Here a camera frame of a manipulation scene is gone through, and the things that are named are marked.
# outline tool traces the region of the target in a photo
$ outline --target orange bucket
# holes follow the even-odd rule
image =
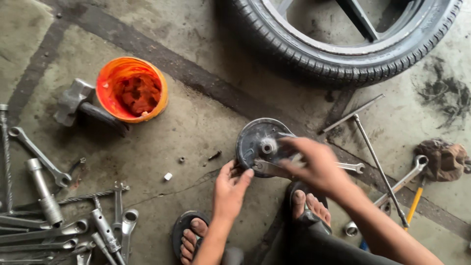
[[[163,112],[169,102],[162,72],[133,57],[109,61],[100,70],[96,91],[103,108],[127,123],[148,121]]]

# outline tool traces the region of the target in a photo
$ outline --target hammer head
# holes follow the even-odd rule
[[[91,102],[95,95],[95,87],[82,79],[75,78],[69,89],[62,93],[57,102],[57,112],[54,114],[56,121],[70,127],[77,118],[80,104]]]

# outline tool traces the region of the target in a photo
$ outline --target hammer handle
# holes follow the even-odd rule
[[[121,137],[126,137],[126,133],[128,131],[127,125],[118,120],[113,115],[109,114],[106,110],[93,106],[89,102],[83,102],[79,106],[79,110],[83,113],[86,113],[88,116],[106,123],[115,131],[117,131]]]

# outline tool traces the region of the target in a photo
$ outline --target tire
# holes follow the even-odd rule
[[[407,37],[382,50],[340,55],[307,45],[273,18],[263,0],[219,0],[220,15],[242,43],[269,68],[326,89],[364,87],[385,81],[422,59],[443,38],[463,0],[435,0]]]

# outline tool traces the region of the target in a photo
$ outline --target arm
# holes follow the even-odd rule
[[[212,221],[193,265],[219,265],[234,220],[240,213],[245,191],[254,175],[252,169],[234,177],[236,162],[230,161],[221,168],[214,184]]]
[[[338,203],[352,218],[370,250],[405,265],[442,265],[428,249],[376,207],[347,173],[335,164],[332,150],[307,138],[284,138],[299,150],[307,162],[299,168],[284,160],[281,164],[308,185]]]

